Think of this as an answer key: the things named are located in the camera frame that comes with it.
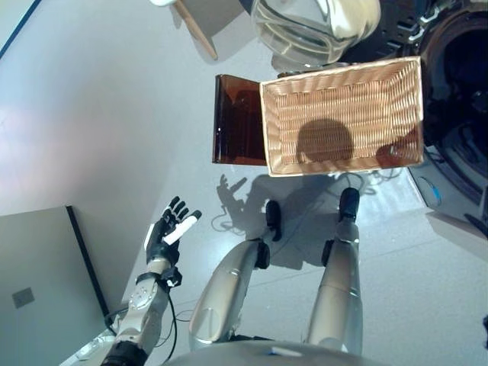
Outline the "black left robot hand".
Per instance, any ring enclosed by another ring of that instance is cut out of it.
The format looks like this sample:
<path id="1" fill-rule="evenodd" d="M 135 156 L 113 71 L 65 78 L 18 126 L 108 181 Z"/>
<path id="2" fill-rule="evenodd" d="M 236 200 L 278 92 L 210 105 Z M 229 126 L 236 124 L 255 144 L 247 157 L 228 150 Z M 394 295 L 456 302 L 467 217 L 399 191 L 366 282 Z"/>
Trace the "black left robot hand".
<path id="1" fill-rule="evenodd" d="M 149 226 L 144 241 L 146 263 L 163 258 L 175 266 L 180 256 L 180 239 L 201 216 L 199 210 L 189 213 L 186 203 L 179 196 L 173 197 L 159 219 Z"/>

